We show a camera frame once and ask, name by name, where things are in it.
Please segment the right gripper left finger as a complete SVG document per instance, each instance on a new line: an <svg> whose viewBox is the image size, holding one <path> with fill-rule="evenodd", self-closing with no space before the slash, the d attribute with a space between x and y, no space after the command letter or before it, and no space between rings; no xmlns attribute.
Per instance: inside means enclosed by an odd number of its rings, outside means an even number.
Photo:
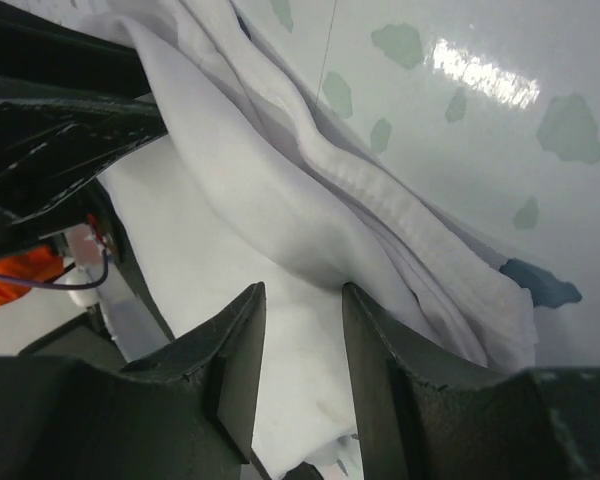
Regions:
<svg viewBox="0 0 600 480"><path fill-rule="evenodd" d="M263 283L162 349L105 370L0 357L0 479L237 479L250 462Z"/></svg>

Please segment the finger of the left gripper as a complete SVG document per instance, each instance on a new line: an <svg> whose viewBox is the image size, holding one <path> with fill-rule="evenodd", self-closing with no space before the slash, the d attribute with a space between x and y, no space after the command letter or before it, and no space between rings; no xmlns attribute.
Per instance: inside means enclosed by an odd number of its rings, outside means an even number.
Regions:
<svg viewBox="0 0 600 480"><path fill-rule="evenodd" d="M0 1L0 258L85 221L78 193L163 137L137 53Z"/></svg>

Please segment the white t shirt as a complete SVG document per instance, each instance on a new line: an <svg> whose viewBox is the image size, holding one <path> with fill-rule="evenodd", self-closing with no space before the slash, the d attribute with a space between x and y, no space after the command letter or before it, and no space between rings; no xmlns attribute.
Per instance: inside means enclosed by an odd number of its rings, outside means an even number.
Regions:
<svg viewBox="0 0 600 480"><path fill-rule="evenodd" d="M530 294L381 167L327 140L229 2L113 1L80 27L138 53L168 130L103 182L173 333L266 286L253 449L272 478L305 461L359 467L345 283L474 364L534 364Z"/></svg>

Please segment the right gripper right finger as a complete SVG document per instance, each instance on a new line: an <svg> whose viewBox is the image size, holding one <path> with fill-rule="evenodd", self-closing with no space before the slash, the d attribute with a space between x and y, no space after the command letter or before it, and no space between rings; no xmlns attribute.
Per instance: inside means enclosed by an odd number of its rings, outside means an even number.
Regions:
<svg viewBox="0 0 600 480"><path fill-rule="evenodd" d="M342 318L368 479L600 479L600 368L500 374L354 284Z"/></svg>

